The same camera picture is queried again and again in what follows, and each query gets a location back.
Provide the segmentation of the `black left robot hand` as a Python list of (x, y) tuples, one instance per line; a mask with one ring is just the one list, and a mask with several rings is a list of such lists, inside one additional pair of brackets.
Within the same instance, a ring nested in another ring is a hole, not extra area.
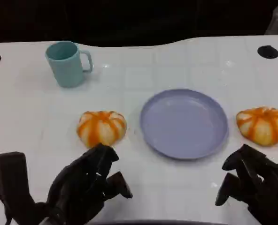
[(47, 197), (50, 218), (58, 225), (85, 225), (104, 207), (105, 201), (133, 194), (121, 172), (109, 175), (119, 157), (112, 147), (97, 144), (64, 167)]

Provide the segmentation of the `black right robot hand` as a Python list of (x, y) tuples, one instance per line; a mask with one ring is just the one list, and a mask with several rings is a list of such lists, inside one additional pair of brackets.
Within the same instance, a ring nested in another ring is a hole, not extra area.
[(225, 160), (222, 169), (228, 173), (215, 205), (222, 206), (232, 197), (246, 203), (262, 225), (278, 225), (278, 164), (243, 144)]

